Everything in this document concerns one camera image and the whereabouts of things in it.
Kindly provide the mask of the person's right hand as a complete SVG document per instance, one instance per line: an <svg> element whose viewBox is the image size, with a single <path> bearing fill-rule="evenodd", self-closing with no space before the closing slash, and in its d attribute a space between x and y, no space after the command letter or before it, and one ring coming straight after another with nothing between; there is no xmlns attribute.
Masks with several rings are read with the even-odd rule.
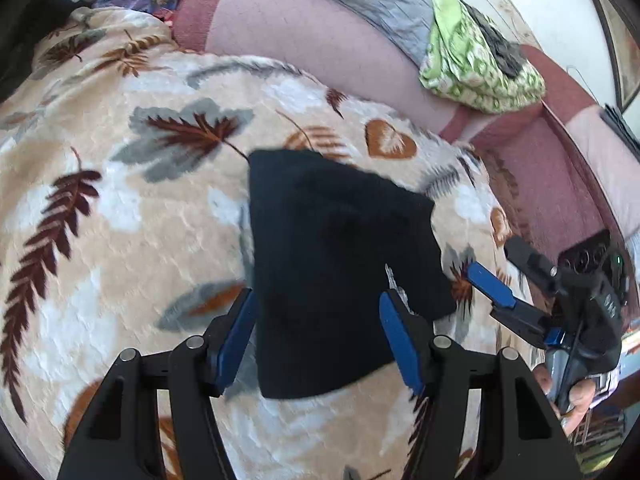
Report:
<svg viewBox="0 0 640 480"><path fill-rule="evenodd" d="M542 392L548 394L551 391L553 382L544 364L537 365L533 369L533 374ZM554 404L551 404L552 410L555 412L556 418L559 419L564 434L570 436L577 429L588 413L595 396L596 383L592 379L586 378L581 382L576 382L570 389L568 400L570 400L570 406L572 408L569 411L561 414L559 409Z"/></svg>

